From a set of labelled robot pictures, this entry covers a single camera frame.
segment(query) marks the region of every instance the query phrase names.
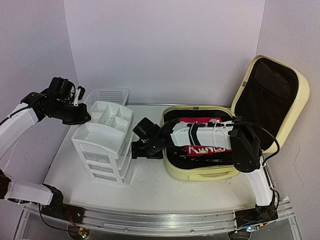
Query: white wall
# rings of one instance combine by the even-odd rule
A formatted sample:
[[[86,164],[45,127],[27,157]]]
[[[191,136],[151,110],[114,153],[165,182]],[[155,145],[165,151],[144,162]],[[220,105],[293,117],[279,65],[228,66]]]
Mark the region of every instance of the white wall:
[[[319,239],[320,222],[320,2],[266,0],[258,54],[297,69],[310,98],[279,156],[270,160],[282,195],[287,193],[303,239]]]
[[[0,119],[30,92],[47,88],[53,77],[78,84],[68,37],[64,1],[0,1]],[[41,184],[67,127],[44,119],[28,130],[0,160],[18,180]],[[0,201],[0,234],[12,239],[22,205]]]
[[[256,55],[264,4],[65,0],[79,82],[127,87],[131,102],[231,105]]]

